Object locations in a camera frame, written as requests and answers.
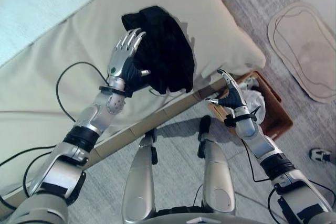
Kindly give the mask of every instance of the gray carpet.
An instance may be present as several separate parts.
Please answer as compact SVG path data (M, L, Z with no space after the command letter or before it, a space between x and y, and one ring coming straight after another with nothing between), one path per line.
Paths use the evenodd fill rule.
M336 103L312 101L296 83L267 38L271 17L298 0L225 0L226 6L267 58L262 74L282 97L282 105L294 120L293 128L277 144L297 168L310 179L336 190L336 167L318 164L308 150L321 146L336 151ZM191 206L203 179L203 160L197 158L197 130L202 116L210 114L200 102L158 128L156 149L159 163L153 167L157 209ZM229 160L237 201L237 215L264 223L275 223L266 209L271 191L269 182L254 183L244 147L221 122L213 119L215 135ZM69 223L121 223L121 203L125 180L139 140L129 144L87 170L87 180L79 199L69 207ZM265 178L253 161L257 178ZM332 196L321 192L329 202ZM202 192L196 204L200 204ZM282 216L274 195L272 209Z

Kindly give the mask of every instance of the black cloth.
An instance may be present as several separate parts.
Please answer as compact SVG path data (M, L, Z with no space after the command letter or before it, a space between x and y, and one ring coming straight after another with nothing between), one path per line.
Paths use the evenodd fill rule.
M169 13L158 6L145 8L135 14L121 17L126 30L140 27L146 32L136 54L134 65L148 69L143 77L160 94L193 88L194 58L188 41Z

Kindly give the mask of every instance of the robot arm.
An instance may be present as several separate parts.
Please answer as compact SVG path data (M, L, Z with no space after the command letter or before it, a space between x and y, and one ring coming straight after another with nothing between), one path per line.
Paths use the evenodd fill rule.
M86 174L82 167L99 136L121 112L132 85L148 70L138 70L133 56L145 32L130 30L113 49L108 66L108 86L101 86L93 104L79 115L63 142L59 143L39 169L27 198L9 223L67 223L67 206L78 197Z
M294 167L272 139L263 134L253 120L236 81L224 70L218 70L227 82L229 95L223 99L207 99L211 103L232 108L234 117L226 124L236 126L237 135L246 143L271 180L282 212L289 223L332 223L336 217L331 206L305 175Z

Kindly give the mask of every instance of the black cable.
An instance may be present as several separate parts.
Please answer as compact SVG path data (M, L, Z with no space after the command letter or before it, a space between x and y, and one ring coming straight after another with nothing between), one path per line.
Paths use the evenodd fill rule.
M256 204L258 204L258 205L260 205L260 206L262 206L262 207L264 207L264 208L266 208L266 209L268 209L267 206L264 205L263 203L260 203L259 201L255 200L255 199L252 199L252 198L250 198L250 197L247 197L246 195L241 194L241 193L238 192L238 191L235 191L235 194L237 194L237 195L239 195L239 196L241 196L241 197L243 197L243 198L246 198L246 199L248 199L248 200L251 200L252 202L254 202L254 203L256 203ZM283 217L281 217L280 215L278 215L276 212L274 212L273 214L274 214L275 216L277 216L279 219L283 220L285 223L287 223L287 220L285 220Z
M22 187L23 187L23 191L25 192L25 195L27 196L27 198L30 197L29 193L28 193L28 190L27 190L27 186L26 186L26 179L27 179L27 175L28 175L28 171L30 169L30 167L33 165L33 163L35 161L37 161L40 157L43 157L45 155L48 155L50 154L51 152L47 152L47 153L44 153L44 154L41 154L39 155L38 157L34 158L33 161L28 165L26 171L25 171L25 174L23 175L23 180L22 180Z
M53 224L52 222L45 221L45 220L26 220L24 222L20 222L19 224L25 224L25 223L43 223L43 224Z
M193 203L193 207L195 206L198 192L199 192L199 190L201 189L202 186L203 186L203 184L201 184L200 187L197 189L197 192L196 192L196 195L195 195L195 199L194 199L194 203Z
M22 155L22 154L25 154L25 153L27 153L27 152L31 152L31 151L35 151L35 150L51 149L51 148L54 148L54 147L55 147L55 145L52 145L52 146L43 146L43 147L35 147L35 148L30 148L30 149L21 151L21 152L19 152L19 153L16 153L16 154L13 155L12 157L6 159L5 161L1 162L0 167L3 166L4 164L8 163L9 161L15 159L16 157L18 157L18 156L20 156L20 155ZM8 208L11 209L11 210L15 210L15 209L16 209L15 206L13 206L13 205L11 205L10 203L8 203L2 196L0 196L0 202L1 202L4 206L8 207Z
M56 98L57 98L57 102L59 104L59 106L61 107L62 111L64 112L65 115L67 115L73 122L75 122L76 120L66 111L66 109L63 107L62 105L62 102L59 98L59 94L58 94L58 86L59 86L59 83L63 77L63 75L70 69L72 68L73 66L75 65L78 65L78 64L87 64L89 66L92 66L97 72L98 74L100 75L100 77L104 80L104 82L108 85L108 82L106 81L105 77L102 75L102 73L98 70L98 68L96 68L93 64L91 63L88 63L86 61L78 61L74 64L71 64L69 67L67 67L62 73L61 75L58 77L57 79L57 82L56 82Z
M271 197L273 195L273 193L275 192L275 189L273 188L273 190L269 193L268 195L268 199L267 199L267 208L268 208L268 211L269 211L269 214L272 216L273 220L277 223L277 224L281 224L276 218L275 216L273 215L273 212L271 210L271 206L270 206L270 202L271 202Z
M15 155L13 155L12 157L6 159L5 161L3 161L1 164L0 164L0 167L3 166L4 164L8 163L9 161L11 161L12 159L15 159L17 156L20 156L22 154L25 154L27 152L31 152L31 151L35 151L35 150L43 150L43 149L51 149L51 148L54 148L55 145L52 145L52 146L42 146L42 147L34 147L34 148L30 148L30 149L26 149L24 151L21 151L19 153L16 153Z
M0 196L0 202L1 202L4 206L8 207L8 208L11 209L11 210L16 210L16 208L17 208L17 207L15 207L15 206L11 205L10 203L8 203L7 201L5 201L4 198L3 198L2 196Z
M321 185L321 184L319 184L319 183L316 183L316 182L314 182L314 181L312 181L312 180L309 180L309 181L312 182L313 184L317 185L317 186L320 186L320 187L322 187L322 188L324 188L324 189L330 191L330 192L333 194L333 196L334 196L334 201L333 201L333 203L332 203L331 208L334 208L334 206L335 206L335 202L336 202L336 194L334 193L334 191L331 190L330 188L328 188L328 187L326 187L326 186L324 186L324 185Z
M254 182L263 182L263 181L268 181L270 180L269 178L265 178L265 179L260 179L260 180L255 180L254 178L254 171L253 171L253 167L252 167L252 162L251 162L251 158L250 158L250 154L248 153L248 149L246 147L246 144L244 143L244 141L242 139L240 139L245 147L246 153L247 153L247 157L248 157L248 161L250 163L250 167L251 167L251 172L252 172L252 179Z

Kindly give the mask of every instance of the bed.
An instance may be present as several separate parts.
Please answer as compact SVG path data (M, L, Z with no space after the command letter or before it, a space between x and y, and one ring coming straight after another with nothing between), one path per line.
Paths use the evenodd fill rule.
M92 0L0 68L2 160L27 148L63 140L72 122L57 103L57 78L76 61L88 61L105 73L112 48L125 33L121 16L152 5L168 11L190 42L195 58L194 88L190 93L166 95L155 94L151 87L135 92L99 138L87 167L221 88L224 83L216 74L218 68L243 75L265 65L263 53L236 25L221 0ZM102 84L90 67L74 67L60 84L64 107L76 118ZM22 201L24 170L44 152L27 153L0 167L0 194L14 204ZM28 180L42 162L31 168ZM0 214L7 212L0 207Z

